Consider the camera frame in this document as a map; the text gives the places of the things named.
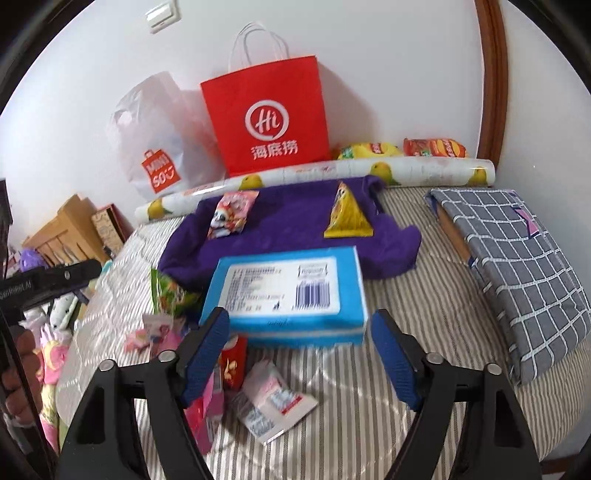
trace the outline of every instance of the orange shopping bag icon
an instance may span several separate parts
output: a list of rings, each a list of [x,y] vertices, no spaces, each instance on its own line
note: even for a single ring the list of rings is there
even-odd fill
[[[144,156],[142,166],[150,177],[150,185],[154,193],[160,193],[181,179],[177,169],[174,168],[174,163],[163,150],[156,152],[148,150]]]

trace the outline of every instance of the green snack bag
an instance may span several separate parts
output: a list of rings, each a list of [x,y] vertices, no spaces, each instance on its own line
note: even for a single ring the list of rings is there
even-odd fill
[[[155,268],[150,272],[154,313],[166,313],[178,318],[199,302],[199,293],[191,293]]]

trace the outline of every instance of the folded blanket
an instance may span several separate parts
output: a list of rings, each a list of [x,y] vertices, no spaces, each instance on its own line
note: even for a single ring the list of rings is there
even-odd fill
[[[199,202],[173,233],[158,269],[188,290],[208,287],[222,257],[356,246],[364,278],[400,275],[412,268],[421,244],[416,226],[400,229],[383,213],[375,192],[383,186],[374,176],[345,181],[374,228],[371,237],[324,238],[339,181],[325,180],[260,189],[242,233],[207,240],[220,197]]]
[[[505,334],[511,375],[531,382],[591,330],[573,267],[513,190],[432,189],[427,197],[441,204],[467,243],[472,273]]]

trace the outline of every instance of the white plastic bag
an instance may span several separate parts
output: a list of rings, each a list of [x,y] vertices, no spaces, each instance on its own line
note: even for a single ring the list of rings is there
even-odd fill
[[[146,200],[221,180],[217,145],[168,72],[136,85],[107,128],[127,180]]]

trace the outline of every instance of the yellow triangular snack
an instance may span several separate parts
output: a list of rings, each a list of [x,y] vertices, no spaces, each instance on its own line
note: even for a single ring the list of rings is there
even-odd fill
[[[340,182],[335,204],[330,212],[330,224],[324,231],[324,238],[373,235],[374,229],[357,205],[357,200],[348,186]]]

